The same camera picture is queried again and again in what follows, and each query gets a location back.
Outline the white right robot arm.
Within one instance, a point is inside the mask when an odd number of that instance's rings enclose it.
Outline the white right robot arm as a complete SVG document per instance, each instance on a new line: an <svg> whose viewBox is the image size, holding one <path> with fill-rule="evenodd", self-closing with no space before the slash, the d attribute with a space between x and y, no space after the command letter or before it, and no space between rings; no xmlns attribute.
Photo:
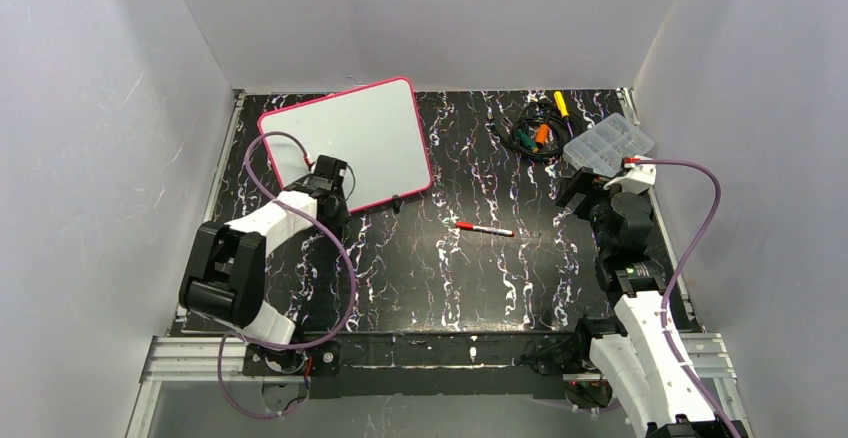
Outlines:
<svg viewBox="0 0 848 438"><path fill-rule="evenodd" d="M673 322L672 274L649 253L660 234L647 196L656 169L647 163L606 179L569 170L556 199L579 202L597 247L595 273L610 295L609 318L582 318L575 358L598 370L638 437L745 437L706 388Z"/></svg>

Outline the pink framed whiteboard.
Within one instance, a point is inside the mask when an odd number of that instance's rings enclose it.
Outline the pink framed whiteboard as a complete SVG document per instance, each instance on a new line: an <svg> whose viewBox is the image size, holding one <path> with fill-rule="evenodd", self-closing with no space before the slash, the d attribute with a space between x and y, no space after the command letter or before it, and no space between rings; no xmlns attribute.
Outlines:
<svg viewBox="0 0 848 438"><path fill-rule="evenodd" d="M356 179L344 182L348 209L357 212L429 189L427 139L414 89L405 77L361 86L263 114L269 161L281 185L306 174L297 138L312 160L347 162Z"/></svg>

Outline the red white marker pen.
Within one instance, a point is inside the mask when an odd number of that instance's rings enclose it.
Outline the red white marker pen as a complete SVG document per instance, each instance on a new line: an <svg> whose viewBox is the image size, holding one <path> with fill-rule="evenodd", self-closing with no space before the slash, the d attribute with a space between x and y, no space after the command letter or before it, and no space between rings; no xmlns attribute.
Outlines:
<svg viewBox="0 0 848 438"><path fill-rule="evenodd" d="M497 228L497 227L490 227L490 226L476 225L476 224L468 223L468 222L458 221L458 222L455 223L455 227L457 229L464 230L464 231L486 233L486 234L491 234L491 235L496 235L496 236L505 236L505 237L514 237L515 236L515 232L512 231L512 230Z"/></svg>

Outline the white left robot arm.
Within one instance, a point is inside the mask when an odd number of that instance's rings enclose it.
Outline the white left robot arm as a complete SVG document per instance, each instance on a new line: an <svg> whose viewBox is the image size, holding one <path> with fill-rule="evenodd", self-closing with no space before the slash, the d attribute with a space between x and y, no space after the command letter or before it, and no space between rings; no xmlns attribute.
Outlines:
<svg viewBox="0 0 848 438"><path fill-rule="evenodd" d="M183 275L180 306L255 343L293 349L294 322L265 299L266 258L312 227L339 239L349 218L343 190L348 171L347 162L321 155L308 174L256 211L203 223Z"/></svg>

